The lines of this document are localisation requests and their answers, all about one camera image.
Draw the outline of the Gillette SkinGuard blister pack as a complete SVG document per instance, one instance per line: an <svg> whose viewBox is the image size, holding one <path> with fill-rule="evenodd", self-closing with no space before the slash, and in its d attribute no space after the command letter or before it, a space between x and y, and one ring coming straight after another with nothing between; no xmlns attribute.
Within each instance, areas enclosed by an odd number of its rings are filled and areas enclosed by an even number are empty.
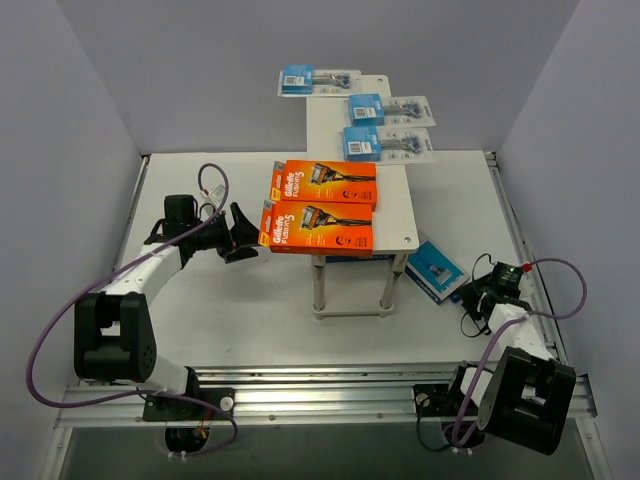
<svg viewBox="0 0 640 480"><path fill-rule="evenodd" d="M357 94L347 98L350 124L359 126L433 127L436 125L425 96L382 97Z"/></svg>

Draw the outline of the clear blue-card razor blister pack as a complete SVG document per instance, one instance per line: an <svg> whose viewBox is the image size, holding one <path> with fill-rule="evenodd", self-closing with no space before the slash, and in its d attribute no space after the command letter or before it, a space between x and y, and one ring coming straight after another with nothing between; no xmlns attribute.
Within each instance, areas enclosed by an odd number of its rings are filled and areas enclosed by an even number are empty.
<svg viewBox="0 0 640 480"><path fill-rule="evenodd" d="M346 161L389 164L435 161L426 128L345 127L341 140Z"/></svg>

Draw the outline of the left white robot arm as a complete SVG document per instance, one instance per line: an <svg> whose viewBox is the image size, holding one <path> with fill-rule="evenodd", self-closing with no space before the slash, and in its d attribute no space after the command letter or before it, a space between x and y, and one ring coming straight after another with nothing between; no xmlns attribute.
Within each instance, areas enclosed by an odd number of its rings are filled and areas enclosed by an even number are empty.
<svg viewBox="0 0 640 480"><path fill-rule="evenodd" d="M167 393L166 408L179 419L200 411L195 371L158 353L150 305L200 251L214 250L227 264L258 255L258 228L237 203L230 211L232 225L224 212L200 219L191 195L164 199L164 217L152 227L133 266L75 302L74 369L79 378Z"/></svg>

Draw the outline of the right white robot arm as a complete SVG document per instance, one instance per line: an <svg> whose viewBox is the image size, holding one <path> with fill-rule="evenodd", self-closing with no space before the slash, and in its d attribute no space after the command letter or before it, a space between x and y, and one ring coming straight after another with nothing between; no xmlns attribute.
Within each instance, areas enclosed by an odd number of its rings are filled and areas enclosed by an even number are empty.
<svg viewBox="0 0 640 480"><path fill-rule="evenodd" d="M570 268L580 281L579 302L568 313L536 311L513 295L522 276L545 263ZM470 379L457 378L443 390L447 406L458 412L450 445L463 449L479 431L551 455L562 437L577 376L573 367L549 352L532 319L575 316L586 303L586 280L574 264L554 257L519 267L501 264L489 279L490 287L480 295L479 307L487 317L491 338Z"/></svg>

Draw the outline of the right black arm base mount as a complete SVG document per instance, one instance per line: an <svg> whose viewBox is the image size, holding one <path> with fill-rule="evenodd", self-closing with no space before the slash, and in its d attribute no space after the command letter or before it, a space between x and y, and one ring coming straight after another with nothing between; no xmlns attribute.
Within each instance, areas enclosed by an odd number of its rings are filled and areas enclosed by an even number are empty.
<svg viewBox="0 0 640 480"><path fill-rule="evenodd" d="M422 418L455 417L462 405L464 395L459 391L451 392L444 383L412 386L416 416Z"/></svg>

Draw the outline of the orange Fusion5 razor box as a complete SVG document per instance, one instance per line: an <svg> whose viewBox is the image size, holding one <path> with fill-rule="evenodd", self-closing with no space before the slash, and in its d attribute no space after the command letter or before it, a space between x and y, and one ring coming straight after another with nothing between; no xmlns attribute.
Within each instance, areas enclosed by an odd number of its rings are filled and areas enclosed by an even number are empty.
<svg viewBox="0 0 640 480"><path fill-rule="evenodd" d="M373 163L288 159L273 166L269 199L363 204L376 207L377 171Z"/></svg>
<svg viewBox="0 0 640 480"><path fill-rule="evenodd" d="M373 252L373 209L366 204L267 200L258 244L273 253L363 257Z"/></svg>

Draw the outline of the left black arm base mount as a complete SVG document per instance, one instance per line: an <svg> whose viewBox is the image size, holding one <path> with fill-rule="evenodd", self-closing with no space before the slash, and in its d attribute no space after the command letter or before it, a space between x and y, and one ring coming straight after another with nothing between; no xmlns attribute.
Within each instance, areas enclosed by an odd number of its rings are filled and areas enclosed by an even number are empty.
<svg viewBox="0 0 640 480"><path fill-rule="evenodd" d="M205 388L199 403L148 396L142 419L147 422L222 421L232 416L236 391L232 388Z"/></svg>

